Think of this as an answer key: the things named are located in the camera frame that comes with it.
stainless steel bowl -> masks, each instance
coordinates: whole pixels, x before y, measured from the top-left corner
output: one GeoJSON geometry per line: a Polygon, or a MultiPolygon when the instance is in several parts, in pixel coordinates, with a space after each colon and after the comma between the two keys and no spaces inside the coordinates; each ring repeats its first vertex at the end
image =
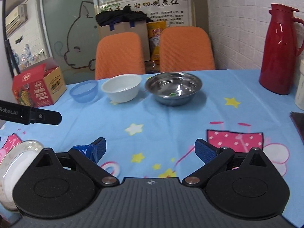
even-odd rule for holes
{"type": "Polygon", "coordinates": [[[172,72],[154,75],[147,80],[146,89],[158,102],[178,106],[188,103],[202,85],[202,81],[193,74],[172,72]]]}

blue gripper pad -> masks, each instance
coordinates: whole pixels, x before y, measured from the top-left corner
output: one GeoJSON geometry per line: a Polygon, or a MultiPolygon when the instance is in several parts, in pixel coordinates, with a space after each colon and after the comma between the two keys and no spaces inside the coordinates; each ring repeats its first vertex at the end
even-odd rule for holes
{"type": "Polygon", "coordinates": [[[105,154],[106,148],[106,141],[102,137],[100,138],[100,140],[98,139],[90,145],[72,147],[72,149],[78,150],[84,156],[92,160],[95,164],[97,164],[98,161],[100,161],[102,156],[105,154]]]}
{"type": "Polygon", "coordinates": [[[199,157],[205,164],[209,163],[216,157],[216,151],[212,150],[210,147],[200,142],[199,140],[196,140],[194,149],[197,157],[199,157]]]}

white jar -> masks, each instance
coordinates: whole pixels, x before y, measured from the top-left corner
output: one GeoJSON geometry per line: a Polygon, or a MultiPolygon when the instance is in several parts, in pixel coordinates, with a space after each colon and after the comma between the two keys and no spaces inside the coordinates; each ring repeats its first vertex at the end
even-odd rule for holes
{"type": "Polygon", "coordinates": [[[297,107],[304,110],[304,60],[301,60],[300,64],[300,80],[294,102],[297,107]]]}

cartoon cat drawing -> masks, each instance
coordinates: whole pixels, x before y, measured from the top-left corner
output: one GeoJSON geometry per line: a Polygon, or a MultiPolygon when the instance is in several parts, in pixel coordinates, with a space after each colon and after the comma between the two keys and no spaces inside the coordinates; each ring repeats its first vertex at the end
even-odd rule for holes
{"type": "Polygon", "coordinates": [[[95,20],[94,4],[82,1],[79,17],[72,23],[67,33],[66,64],[74,69],[95,70],[96,47],[99,42],[95,20]]]}

orange chair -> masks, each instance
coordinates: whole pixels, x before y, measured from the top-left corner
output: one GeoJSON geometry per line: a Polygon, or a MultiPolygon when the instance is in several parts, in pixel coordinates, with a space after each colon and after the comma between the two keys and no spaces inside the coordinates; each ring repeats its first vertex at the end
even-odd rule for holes
{"type": "Polygon", "coordinates": [[[121,74],[145,74],[140,38],[134,32],[106,36],[97,46],[95,79],[121,74]]]}
{"type": "Polygon", "coordinates": [[[194,26],[165,29],[160,38],[161,72],[214,70],[210,39],[194,26]]]}

